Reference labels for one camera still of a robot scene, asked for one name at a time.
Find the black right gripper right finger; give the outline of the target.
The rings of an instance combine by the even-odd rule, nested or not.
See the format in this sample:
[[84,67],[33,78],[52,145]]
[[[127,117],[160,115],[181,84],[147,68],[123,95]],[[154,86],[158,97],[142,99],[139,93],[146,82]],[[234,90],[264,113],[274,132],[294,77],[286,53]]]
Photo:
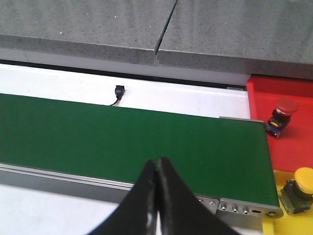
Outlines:
[[198,201],[167,157],[158,161],[156,194],[163,235],[238,234]]

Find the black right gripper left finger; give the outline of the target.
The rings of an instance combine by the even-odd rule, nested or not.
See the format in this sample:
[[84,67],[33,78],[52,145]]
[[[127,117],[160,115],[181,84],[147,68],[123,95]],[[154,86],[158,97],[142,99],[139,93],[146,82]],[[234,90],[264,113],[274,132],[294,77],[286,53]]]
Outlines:
[[156,164],[148,160],[119,206],[90,235],[155,235],[157,231]]

